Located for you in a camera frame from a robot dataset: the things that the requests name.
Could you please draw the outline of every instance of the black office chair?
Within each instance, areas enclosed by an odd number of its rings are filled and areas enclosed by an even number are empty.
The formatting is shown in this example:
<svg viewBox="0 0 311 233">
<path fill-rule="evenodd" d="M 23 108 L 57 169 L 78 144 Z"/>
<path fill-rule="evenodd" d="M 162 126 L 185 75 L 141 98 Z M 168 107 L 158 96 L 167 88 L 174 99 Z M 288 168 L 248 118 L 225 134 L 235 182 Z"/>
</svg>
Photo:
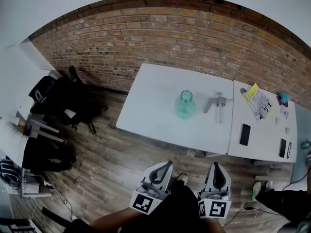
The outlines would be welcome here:
<svg viewBox="0 0 311 233">
<path fill-rule="evenodd" d="M 80 121 L 85 122 L 95 134 L 91 119 L 99 115 L 101 108 L 92 99 L 92 94 L 78 77 L 74 66 L 69 67 L 69 73 L 70 79 L 43 77 L 29 93 L 35 101 L 30 111 L 55 116 L 74 130 L 77 130 Z"/>
</svg>

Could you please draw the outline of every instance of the black pants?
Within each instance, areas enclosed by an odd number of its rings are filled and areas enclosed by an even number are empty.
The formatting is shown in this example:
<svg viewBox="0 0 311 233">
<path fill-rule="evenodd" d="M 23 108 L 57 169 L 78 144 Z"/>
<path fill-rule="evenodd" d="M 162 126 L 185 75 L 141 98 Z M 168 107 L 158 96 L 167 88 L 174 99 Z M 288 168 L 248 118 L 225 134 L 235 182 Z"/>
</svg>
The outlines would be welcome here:
<svg viewBox="0 0 311 233">
<path fill-rule="evenodd" d="M 121 233 L 129 232 L 205 232 L 206 223 L 199 217 L 196 196 L 183 181 L 172 185 L 171 195 L 150 215 L 141 215 L 135 221 L 122 226 Z"/>
<path fill-rule="evenodd" d="M 22 167 L 36 171 L 60 172 L 70 168 L 69 161 L 75 161 L 73 150 L 64 144 L 54 148 L 47 140 L 29 137 L 24 151 Z M 58 159 L 62 162 L 52 162 L 49 159 Z"/>
<path fill-rule="evenodd" d="M 311 195 L 305 191 L 260 191 L 256 200 L 291 222 L 302 221 L 311 212 Z"/>
</svg>

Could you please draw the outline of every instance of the smartphone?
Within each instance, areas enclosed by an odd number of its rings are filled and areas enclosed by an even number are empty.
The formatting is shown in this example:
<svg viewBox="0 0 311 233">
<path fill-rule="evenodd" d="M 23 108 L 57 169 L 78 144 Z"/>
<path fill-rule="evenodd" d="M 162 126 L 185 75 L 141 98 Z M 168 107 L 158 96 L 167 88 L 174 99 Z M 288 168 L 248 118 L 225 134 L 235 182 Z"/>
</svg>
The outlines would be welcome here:
<svg viewBox="0 0 311 233">
<path fill-rule="evenodd" d="M 251 132 L 251 126 L 243 124 L 241 138 L 240 138 L 241 145 L 244 145 L 244 146 L 248 145 L 248 139 L 249 139 L 250 132 Z"/>
<path fill-rule="evenodd" d="M 285 156 L 285 150 L 286 150 L 286 140 L 281 139 L 281 145 L 280 145 L 280 153 L 279 156 L 284 158 Z"/>
</svg>

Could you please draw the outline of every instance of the teal glass jar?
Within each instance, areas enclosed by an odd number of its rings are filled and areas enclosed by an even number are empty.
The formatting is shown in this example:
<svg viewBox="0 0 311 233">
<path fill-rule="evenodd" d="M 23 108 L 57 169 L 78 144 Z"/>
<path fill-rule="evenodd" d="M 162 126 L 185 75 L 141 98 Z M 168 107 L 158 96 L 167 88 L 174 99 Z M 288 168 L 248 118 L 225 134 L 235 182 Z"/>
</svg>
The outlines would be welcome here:
<svg viewBox="0 0 311 233">
<path fill-rule="evenodd" d="M 180 119 L 189 119 L 195 114 L 195 102 L 189 90 L 183 90 L 176 98 L 175 114 Z"/>
</svg>

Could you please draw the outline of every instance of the brick wall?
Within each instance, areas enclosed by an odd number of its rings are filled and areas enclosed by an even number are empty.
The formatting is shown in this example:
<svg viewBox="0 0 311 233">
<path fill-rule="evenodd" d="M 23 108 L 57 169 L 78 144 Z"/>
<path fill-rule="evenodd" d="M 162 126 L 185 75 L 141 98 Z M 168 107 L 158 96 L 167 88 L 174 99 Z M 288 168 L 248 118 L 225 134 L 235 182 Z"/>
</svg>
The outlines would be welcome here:
<svg viewBox="0 0 311 233">
<path fill-rule="evenodd" d="M 311 49 L 275 21 L 223 0 L 103 0 L 30 37 L 61 73 L 129 91 L 142 63 L 238 80 L 311 108 Z"/>
</svg>

